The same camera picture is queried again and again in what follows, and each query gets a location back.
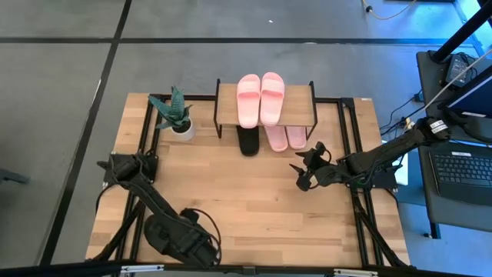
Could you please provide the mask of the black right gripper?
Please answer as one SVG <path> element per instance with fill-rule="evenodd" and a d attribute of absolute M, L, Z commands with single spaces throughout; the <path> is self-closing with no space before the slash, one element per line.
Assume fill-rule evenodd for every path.
<path fill-rule="evenodd" d="M 306 152 L 296 152 L 302 158 L 304 169 L 290 164 L 298 174 L 298 188 L 307 192 L 318 186 L 327 187 L 341 181 L 341 169 L 331 163 L 331 153 L 322 142 Z"/>

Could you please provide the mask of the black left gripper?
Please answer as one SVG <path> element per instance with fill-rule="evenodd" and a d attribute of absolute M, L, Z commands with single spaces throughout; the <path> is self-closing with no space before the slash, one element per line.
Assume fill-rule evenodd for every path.
<path fill-rule="evenodd" d="M 211 268 L 218 264 L 218 248 L 213 235 L 200 228 L 184 228 L 179 233 L 175 250 L 184 264 Z"/>

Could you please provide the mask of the pink rubber slide sandal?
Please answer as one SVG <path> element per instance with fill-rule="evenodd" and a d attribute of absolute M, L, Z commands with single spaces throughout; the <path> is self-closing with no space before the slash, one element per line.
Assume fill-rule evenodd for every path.
<path fill-rule="evenodd" d="M 287 126 L 286 134 L 292 149 L 303 149 L 307 144 L 306 128 L 302 126 Z"/>
<path fill-rule="evenodd" d="M 261 80 L 260 120 L 263 125 L 278 124 L 284 102 L 285 83 L 275 72 L 266 72 Z"/>
<path fill-rule="evenodd" d="M 242 128 L 254 128 L 258 124 L 261 80 L 256 74 L 240 79 L 236 90 L 238 122 Z"/>
<path fill-rule="evenodd" d="M 288 147 L 288 138 L 283 126 L 265 126 L 264 129 L 274 152 L 283 152 Z"/>

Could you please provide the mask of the black rubber slide sandal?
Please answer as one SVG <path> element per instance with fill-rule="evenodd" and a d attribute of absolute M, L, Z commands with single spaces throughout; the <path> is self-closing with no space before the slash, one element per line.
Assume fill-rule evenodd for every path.
<path fill-rule="evenodd" d="M 237 125 L 236 130 L 241 154 L 244 156 L 257 155 L 260 148 L 259 127 L 243 128 Z"/>
<path fill-rule="evenodd" d="M 144 234 L 149 245 L 157 252 L 178 260 L 175 243 L 177 242 L 179 233 L 184 228 L 193 227 L 164 215 L 150 215 L 145 220 Z"/>

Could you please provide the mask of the wooden shelf black metal frame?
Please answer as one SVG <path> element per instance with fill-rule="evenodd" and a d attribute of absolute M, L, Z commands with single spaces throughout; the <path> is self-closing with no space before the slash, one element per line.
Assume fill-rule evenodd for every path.
<path fill-rule="evenodd" d="M 236 84 L 222 83 L 218 78 L 214 96 L 213 122 L 219 138 L 224 125 L 239 125 L 236 102 Z M 302 126 L 306 129 L 306 140 L 317 125 L 317 107 L 314 82 L 307 85 L 287 85 L 279 125 Z"/>

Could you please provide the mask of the green plant in white pot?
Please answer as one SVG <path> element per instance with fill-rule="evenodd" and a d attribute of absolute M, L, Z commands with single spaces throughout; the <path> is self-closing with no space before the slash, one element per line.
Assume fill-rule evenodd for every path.
<path fill-rule="evenodd" d="M 157 109 L 163 122 L 158 123 L 156 129 L 169 128 L 178 141 L 191 141 L 195 136 L 195 126 L 190 118 L 191 105 L 185 105 L 185 95 L 176 86 L 171 87 L 171 103 L 168 105 L 164 100 L 156 96 L 148 96 L 150 103 Z"/>

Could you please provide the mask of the black side table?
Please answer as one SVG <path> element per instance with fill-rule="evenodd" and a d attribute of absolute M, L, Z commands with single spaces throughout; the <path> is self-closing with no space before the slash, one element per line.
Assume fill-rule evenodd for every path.
<path fill-rule="evenodd" d="M 443 87 L 440 81 L 444 78 L 447 70 L 447 65 L 438 64 L 431 60 L 428 52 L 418 52 L 416 54 L 417 67 L 421 81 L 421 88 L 424 94 L 424 103 L 427 104 Z M 443 92 L 435 102 L 425 109 L 427 115 L 442 118 L 448 122 L 444 112 L 438 108 L 438 101 L 445 100 L 452 96 L 452 91 L 447 89 Z M 468 117 L 467 127 L 478 135 L 492 138 L 492 118 L 477 118 Z M 462 128 L 457 125 L 451 127 L 452 139 L 459 141 L 469 141 L 480 143 L 479 140 L 467 135 Z"/>

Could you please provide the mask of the black keyboard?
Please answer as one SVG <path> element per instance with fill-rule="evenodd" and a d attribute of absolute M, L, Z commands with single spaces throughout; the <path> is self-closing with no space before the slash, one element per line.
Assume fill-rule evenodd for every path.
<path fill-rule="evenodd" d="M 471 205 L 492 206 L 492 118 L 436 112 L 453 132 L 429 150 L 437 194 Z"/>

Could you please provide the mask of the dark grey laptop desk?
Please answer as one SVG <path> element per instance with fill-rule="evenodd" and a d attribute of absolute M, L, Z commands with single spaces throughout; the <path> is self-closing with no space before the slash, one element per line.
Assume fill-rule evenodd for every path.
<path fill-rule="evenodd" d="M 422 146 L 418 149 L 427 216 L 431 226 L 429 236 L 433 238 L 440 236 L 440 224 L 492 232 L 492 206 L 471 205 L 446 199 L 437 194 L 427 156 L 431 148 L 433 147 Z"/>

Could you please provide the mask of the black power adapter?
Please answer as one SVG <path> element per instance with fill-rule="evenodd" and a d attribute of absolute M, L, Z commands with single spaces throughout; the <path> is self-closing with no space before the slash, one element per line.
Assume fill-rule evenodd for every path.
<path fill-rule="evenodd" d="M 451 83 L 456 88 L 465 86 L 474 76 L 474 68 L 467 70 L 467 67 L 474 61 L 475 58 L 463 52 L 452 55 L 444 78 L 445 84 Z"/>

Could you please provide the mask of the dark blue monitor screen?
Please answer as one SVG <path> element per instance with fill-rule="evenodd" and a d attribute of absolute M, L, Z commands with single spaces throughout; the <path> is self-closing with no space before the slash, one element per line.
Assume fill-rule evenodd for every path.
<path fill-rule="evenodd" d="M 461 88 L 446 108 L 492 118 L 492 72 L 482 72 Z"/>

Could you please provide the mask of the dark grey floor object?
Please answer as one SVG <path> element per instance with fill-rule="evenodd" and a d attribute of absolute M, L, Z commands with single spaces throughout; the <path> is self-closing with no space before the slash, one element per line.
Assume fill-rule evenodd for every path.
<path fill-rule="evenodd" d="M 7 169 L 1 169 L 0 168 L 0 185 L 4 182 L 4 181 L 12 181 L 12 182 L 17 182 L 17 183 L 28 183 L 30 180 L 29 177 L 26 177 L 26 176 L 23 176 L 23 175 L 20 175 L 18 173 L 15 173 L 15 172 L 11 172 Z"/>

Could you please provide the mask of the black diagonal pole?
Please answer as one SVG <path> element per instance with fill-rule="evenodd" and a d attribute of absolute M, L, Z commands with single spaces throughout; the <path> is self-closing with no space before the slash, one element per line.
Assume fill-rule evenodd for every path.
<path fill-rule="evenodd" d="M 436 52 L 430 55 L 433 62 L 442 62 L 464 41 L 492 18 L 492 0 L 487 0 Z"/>

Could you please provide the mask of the silver metal bracket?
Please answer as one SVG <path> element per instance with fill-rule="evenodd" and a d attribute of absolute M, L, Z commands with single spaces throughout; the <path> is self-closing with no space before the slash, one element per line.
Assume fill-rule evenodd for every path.
<path fill-rule="evenodd" d="M 333 277 L 379 277 L 378 272 L 360 269 L 334 269 Z"/>
<path fill-rule="evenodd" d="M 165 269 L 164 265 L 124 265 L 121 274 L 134 274 L 140 272 L 159 272 Z"/>

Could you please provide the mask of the black aluminium rig frame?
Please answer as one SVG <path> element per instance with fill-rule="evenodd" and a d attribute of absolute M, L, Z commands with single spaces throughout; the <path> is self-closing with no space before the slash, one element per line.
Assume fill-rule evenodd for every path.
<path fill-rule="evenodd" d="M 197 120 L 200 124 L 197 136 L 195 136 L 193 144 L 179 144 L 171 143 L 170 131 L 162 133 L 162 135 L 154 135 L 152 140 L 150 136 L 147 135 L 147 125 L 157 123 L 156 112 L 151 112 L 151 104 L 147 103 L 146 94 L 131 93 L 127 97 L 125 104 L 125 111 L 123 117 L 121 118 L 121 124 L 118 130 L 117 143 L 115 148 L 117 152 L 129 152 L 131 150 L 136 150 L 136 132 L 138 127 L 142 125 L 142 134 L 140 135 L 140 142 L 138 147 L 144 147 L 145 143 L 152 144 L 153 149 L 156 153 L 158 151 L 165 151 L 165 154 L 169 149 L 169 157 L 166 158 L 164 154 L 160 155 L 160 170 L 168 170 L 171 165 L 178 165 L 178 162 L 185 161 L 181 159 L 180 156 L 174 155 L 176 149 L 186 150 L 185 146 L 195 147 L 203 150 L 203 153 L 212 153 L 212 150 L 222 151 L 228 154 L 227 157 L 230 159 L 235 159 L 243 162 L 251 162 L 252 160 L 246 159 L 239 152 L 233 153 L 232 142 L 237 141 L 235 128 L 224 127 L 222 129 L 222 140 L 220 140 L 217 135 L 212 134 L 212 122 L 214 114 L 214 96 L 213 95 L 186 95 L 185 99 L 194 105 L 193 109 L 196 110 L 197 116 L 204 116 L 204 120 Z M 362 98 L 316 98 L 317 103 L 317 127 L 314 131 L 315 134 L 311 136 L 321 138 L 322 135 L 327 135 L 331 128 L 338 128 L 334 132 L 336 139 L 333 140 L 332 146 L 335 149 L 331 150 L 336 154 L 334 156 L 340 156 L 341 152 L 348 153 L 351 150 L 351 146 L 361 151 L 364 142 L 361 141 L 359 127 L 363 127 L 363 131 L 366 135 L 362 138 L 369 143 L 369 146 L 378 145 L 381 143 L 380 136 L 377 130 L 377 119 L 375 117 L 374 105 L 370 99 L 364 100 Z M 229 197 L 234 196 L 236 192 L 243 192 L 248 188 L 247 183 L 249 181 L 254 181 L 256 178 L 258 181 L 267 180 L 262 177 L 262 172 L 260 168 L 252 168 L 251 166 L 251 176 L 255 173 L 256 177 L 241 179 L 238 183 L 237 189 L 231 189 L 231 191 L 216 192 L 218 187 L 211 187 L 215 189 L 213 192 L 219 193 L 220 196 Z M 292 189 L 298 192 L 287 199 L 285 203 L 293 206 L 292 213 L 283 212 L 281 215 L 280 208 L 278 209 L 277 216 L 284 216 L 285 221 L 290 220 L 293 225 L 294 215 L 301 214 L 304 210 L 301 209 L 301 202 L 296 203 L 296 195 L 307 195 L 307 193 L 300 192 L 297 187 Z M 367 271 L 378 272 L 379 277 L 476 277 L 473 275 L 460 275 L 448 272 L 433 272 L 426 270 L 419 270 L 413 266 L 406 267 L 392 267 L 389 265 L 364 265 L 361 264 L 361 258 L 359 256 L 362 250 L 359 247 L 355 247 L 355 240 L 359 237 L 364 237 L 363 235 L 356 235 L 357 230 L 360 227 L 356 227 L 354 212 L 351 209 L 351 201 L 349 188 L 343 189 L 341 185 L 334 185 L 331 189 L 328 189 L 326 193 L 322 196 L 315 198 L 311 201 L 311 206 L 306 206 L 303 215 L 326 215 L 331 216 L 330 218 L 324 217 L 326 222 L 319 222 L 319 228 L 313 229 L 312 239 L 303 240 L 301 237 L 292 237 L 288 241 L 288 237 L 280 237 L 281 232 L 287 235 L 287 229 L 278 229 L 277 233 L 270 232 L 267 229 L 260 230 L 260 223 L 252 222 L 252 216 L 256 215 L 260 217 L 260 212 L 269 212 L 268 207 L 272 206 L 275 202 L 270 201 L 271 205 L 261 206 L 263 209 L 258 209 L 258 212 L 249 212 L 244 210 L 245 205 L 241 207 L 244 208 L 244 216 L 250 216 L 249 221 L 245 221 L 246 227 L 248 227 L 253 235 L 243 235 L 237 236 L 241 229 L 238 226 L 233 226 L 234 218 L 232 217 L 232 208 L 228 208 L 232 205 L 232 202 L 224 202 L 225 199 L 200 199 L 202 202 L 198 202 L 199 198 L 182 198 L 178 197 L 178 192 L 175 195 L 170 194 L 165 195 L 165 198 L 174 204 L 174 207 L 180 207 L 179 210 L 184 208 L 184 204 L 201 204 L 206 207 L 208 211 L 216 212 L 214 214 L 214 220 L 216 220 L 220 228 L 222 235 L 222 251 L 224 258 L 222 259 L 221 265 L 212 267 L 210 269 L 203 269 L 201 267 L 193 265 L 185 265 L 173 260 L 170 257 L 162 256 L 156 251 L 150 248 L 143 236 L 139 236 L 140 231 L 136 231 L 136 227 L 132 227 L 130 230 L 133 232 L 128 235 L 126 240 L 126 250 L 124 250 L 125 255 L 132 257 L 130 259 L 119 259 L 109 261 L 86 261 L 68 264 L 57 264 L 57 265 L 41 265 L 41 266 L 31 266 L 31 267 L 19 267 L 11 269 L 0 269 L 0 277 L 82 277 L 82 276 L 103 276 L 109 275 L 110 273 L 114 275 L 120 274 L 121 267 L 124 265 L 164 265 L 165 269 L 159 272 L 222 272 L 224 274 L 236 273 L 241 275 L 265 275 L 265 274 L 301 274 L 301 275 L 333 275 L 334 269 L 360 269 Z M 125 203 L 123 197 L 126 197 L 126 191 L 121 188 L 111 189 L 111 192 L 107 194 L 106 199 L 102 201 L 102 204 L 98 210 L 98 215 L 95 220 L 93 234 L 91 238 L 91 244 L 88 247 L 87 256 L 91 259 L 93 255 L 98 254 L 106 242 L 109 242 L 110 237 L 116 232 L 116 228 L 119 227 L 123 219 L 118 219 L 116 217 L 116 206 L 117 203 L 120 205 L 118 208 L 120 217 L 123 218 L 123 204 Z M 306 257 L 299 255 L 294 257 L 292 260 L 288 260 L 288 254 L 293 254 L 294 252 L 299 252 L 305 247 L 307 250 L 313 251 L 314 254 L 306 255 Z"/>

